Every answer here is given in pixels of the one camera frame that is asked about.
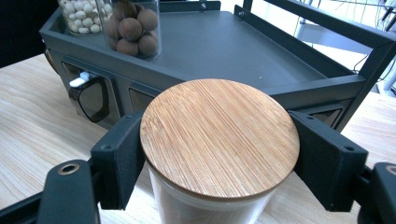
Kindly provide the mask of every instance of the bamboo lid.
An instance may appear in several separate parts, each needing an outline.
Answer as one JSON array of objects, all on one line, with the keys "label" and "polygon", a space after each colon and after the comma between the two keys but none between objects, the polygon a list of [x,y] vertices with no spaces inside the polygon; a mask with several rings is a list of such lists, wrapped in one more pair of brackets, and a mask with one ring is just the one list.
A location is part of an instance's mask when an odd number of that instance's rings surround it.
[{"label": "bamboo lid", "polygon": [[215,199],[245,198],[292,171],[299,137],[289,114],[248,85],[223,79],[178,84],[143,115],[150,166],[175,187]]}]

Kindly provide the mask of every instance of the brown ball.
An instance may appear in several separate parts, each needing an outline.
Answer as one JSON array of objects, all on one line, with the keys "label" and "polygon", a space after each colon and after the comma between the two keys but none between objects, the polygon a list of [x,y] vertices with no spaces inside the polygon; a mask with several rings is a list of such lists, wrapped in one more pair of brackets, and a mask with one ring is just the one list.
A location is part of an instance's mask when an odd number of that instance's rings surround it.
[{"label": "brown ball", "polygon": [[108,43],[108,46],[109,46],[111,49],[117,50],[117,44],[119,43],[119,40],[118,40],[118,39],[113,39],[113,38],[108,37],[108,38],[107,38],[107,43]]},{"label": "brown ball", "polygon": [[145,56],[151,56],[157,52],[158,44],[151,35],[143,35],[138,42],[139,52]]},{"label": "brown ball", "polygon": [[143,30],[153,31],[158,26],[157,14],[151,9],[144,9],[137,15],[137,20],[142,24]]},{"label": "brown ball", "polygon": [[121,39],[117,44],[117,51],[131,56],[136,56],[139,52],[139,48],[136,43],[131,43],[125,39]]},{"label": "brown ball", "polygon": [[119,32],[124,39],[134,42],[142,35],[143,29],[136,19],[126,18],[120,22]]},{"label": "brown ball", "polygon": [[105,34],[110,38],[120,39],[119,25],[120,22],[116,17],[111,16],[110,20],[108,20],[104,25]]},{"label": "brown ball", "polygon": [[122,21],[125,18],[136,18],[136,7],[128,0],[121,0],[113,7],[113,15],[119,21]]},{"label": "brown ball", "polygon": [[158,36],[154,31],[150,31],[149,34],[154,38],[155,42],[158,44]]},{"label": "brown ball", "polygon": [[145,8],[144,8],[142,5],[140,5],[140,4],[134,4],[134,6],[136,7],[137,15],[139,15],[139,13],[140,13],[141,10],[145,9]]}]

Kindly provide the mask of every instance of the white candy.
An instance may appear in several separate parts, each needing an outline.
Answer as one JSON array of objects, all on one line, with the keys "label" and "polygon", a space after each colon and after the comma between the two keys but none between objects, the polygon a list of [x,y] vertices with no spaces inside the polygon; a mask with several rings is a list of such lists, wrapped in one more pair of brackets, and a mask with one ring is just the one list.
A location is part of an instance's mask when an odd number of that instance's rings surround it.
[{"label": "white candy", "polygon": [[97,8],[96,2],[95,2],[95,1],[92,0],[92,1],[90,2],[90,4],[91,4],[91,6],[92,6],[93,8]]},{"label": "white candy", "polygon": [[79,20],[84,20],[85,18],[87,18],[87,15],[83,11],[78,11],[76,12],[76,18]]},{"label": "white candy", "polygon": [[73,31],[74,33],[77,33],[77,32],[78,32],[78,27],[77,27],[75,24],[69,26],[69,28],[70,28],[70,30]]},{"label": "white candy", "polygon": [[74,14],[74,13],[71,13],[70,15],[69,15],[69,20],[70,21],[75,21],[77,18],[76,18],[76,14]]},{"label": "white candy", "polygon": [[80,28],[80,27],[84,27],[84,24],[82,24],[82,20],[75,20],[75,25]]},{"label": "white candy", "polygon": [[85,4],[83,10],[86,14],[90,14],[91,12],[93,12],[93,6],[91,6],[91,4],[89,3]]},{"label": "white candy", "polygon": [[78,28],[78,32],[82,35],[87,35],[90,33],[90,29],[88,29],[87,27],[80,27]]},{"label": "white candy", "polygon": [[104,7],[104,6],[105,6],[105,2],[104,2],[103,0],[99,0],[99,5],[100,5],[101,7]]},{"label": "white candy", "polygon": [[73,7],[73,4],[71,3],[66,3],[66,5],[64,5],[64,8],[67,10],[67,12],[69,13],[75,13],[75,9]]},{"label": "white candy", "polygon": [[66,3],[67,3],[67,1],[64,1],[64,0],[63,1],[59,1],[59,6],[64,8]]},{"label": "white candy", "polygon": [[64,15],[66,16],[66,17],[68,17],[69,16],[69,11],[67,11],[66,9],[64,9]]},{"label": "white candy", "polygon": [[100,19],[99,19],[99,17],[93,18],[93,23],[95,23],[95,24],[97,24],[97,25],[100,25]]},{"label": "white candy", "polygon": [[76,11],[81,11],[84,8],[84,4],[82,2],[76,2],[74,7]]},{"label": "white candy", "polygon": [[84,24],[85,27],[91,27],[93,26],[93,20],[91,18],[87,18],[82,21],[82,24]]},{"label": "white candy", "polygon": [[106,14],[109,14],[113,11],[113,8],[109,4],[105,4],[105,12]]},{"label": "white candy", "polygon": [[97,8],[94,8],[94,9],[93,9],[93,11],[92,11],[92,16],[93,16],[94,18],[99,16],[99,12],[98,12],[98,9],[97,9]]},{"label": "white candy", "polygon": [[100,26],[97,25],[97,24],[94,24],[93,26],[91,26],[91,32],[99,33],[100,32]]}]

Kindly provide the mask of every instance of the wood grain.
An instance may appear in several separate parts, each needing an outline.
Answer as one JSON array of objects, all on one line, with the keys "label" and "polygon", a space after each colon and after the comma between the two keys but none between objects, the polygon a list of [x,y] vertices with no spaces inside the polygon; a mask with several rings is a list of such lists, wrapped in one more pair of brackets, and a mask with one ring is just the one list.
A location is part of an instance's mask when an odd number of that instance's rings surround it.
[{"label": "wood grain", "polygon": [[200,196],[243,198],[277,186],[292,171],[299,138],[289,114],[248,85],[198,79],[149,105],[141,124],[148,162]]}]

